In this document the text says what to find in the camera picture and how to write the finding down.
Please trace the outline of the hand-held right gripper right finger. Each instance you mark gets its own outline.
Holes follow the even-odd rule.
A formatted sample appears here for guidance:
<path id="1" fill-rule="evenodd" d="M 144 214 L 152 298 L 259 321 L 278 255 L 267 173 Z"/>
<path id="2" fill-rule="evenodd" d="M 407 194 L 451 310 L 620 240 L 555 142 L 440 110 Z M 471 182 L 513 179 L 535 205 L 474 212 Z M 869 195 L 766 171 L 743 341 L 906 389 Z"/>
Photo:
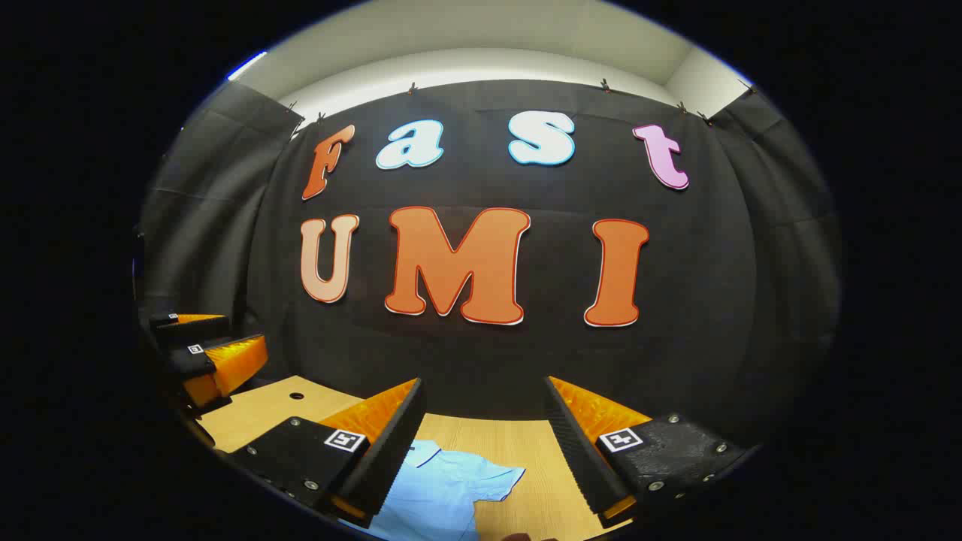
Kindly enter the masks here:
<path id="1" fill-rule="evenodd" d="M 544 385 L 547 420 L 601 526 L 677 515 L 752 457 L 687 415 L 650 417 L 553 376 Z"/>

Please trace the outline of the light blue T-shirt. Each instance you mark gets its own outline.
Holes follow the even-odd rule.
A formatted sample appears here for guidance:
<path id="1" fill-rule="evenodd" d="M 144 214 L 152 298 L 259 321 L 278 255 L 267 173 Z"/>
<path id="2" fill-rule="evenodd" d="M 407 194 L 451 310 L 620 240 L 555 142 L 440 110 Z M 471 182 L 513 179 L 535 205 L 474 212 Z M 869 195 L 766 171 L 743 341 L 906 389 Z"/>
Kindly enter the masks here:
<path id="1" fill-rule="evenodd" d="M 380 513 L 363 531 L 385 541 L 479 541 L 474 504 L 507 499 L 525 473 L 433 440 L 413 441 Z"/>

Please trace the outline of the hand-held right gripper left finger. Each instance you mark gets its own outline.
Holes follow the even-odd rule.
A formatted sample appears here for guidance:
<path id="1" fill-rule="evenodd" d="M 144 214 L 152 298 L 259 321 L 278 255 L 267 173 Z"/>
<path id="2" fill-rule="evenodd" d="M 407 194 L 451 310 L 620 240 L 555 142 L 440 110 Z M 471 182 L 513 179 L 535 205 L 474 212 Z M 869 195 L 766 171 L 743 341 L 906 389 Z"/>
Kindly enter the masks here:
<path id="1" fill-rule="evenodd" d="M 425 412 L 424 383 L 413 378 L 320 422 L 288 417 L 227 456 L 302 506 L 370 527 Z"/>

